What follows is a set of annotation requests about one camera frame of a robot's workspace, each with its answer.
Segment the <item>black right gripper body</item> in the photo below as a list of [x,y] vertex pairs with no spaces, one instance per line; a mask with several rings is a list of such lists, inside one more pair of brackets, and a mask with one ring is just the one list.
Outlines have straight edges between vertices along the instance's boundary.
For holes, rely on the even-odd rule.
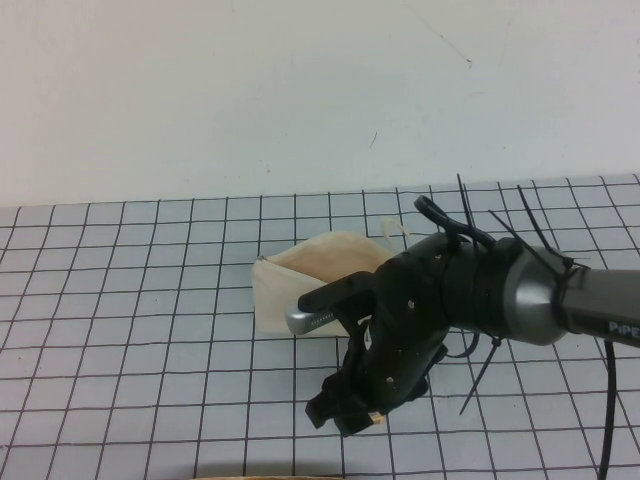
[[449,330],[440,292],[447,246],[445,234],[432,234],[374,273],[371,345],[354,374],[365,402],[383,403],[387,383],[415,382],[434,363]]

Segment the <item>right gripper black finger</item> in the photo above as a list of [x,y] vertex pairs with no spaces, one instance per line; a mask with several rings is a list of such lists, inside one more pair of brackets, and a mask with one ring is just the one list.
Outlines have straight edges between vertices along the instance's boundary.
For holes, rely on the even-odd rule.
[[422,397],[429,391],[429,381],[425,376],[415,382],[396,378],[392,383],[385,385],[385,408],[398,408],[401,405]]
[[323,381],[321,391],[307,402],[305,413],[316,429],[332,420],[341,436],[352,436],[374,425],[367,404],[353,391],[343,372]]

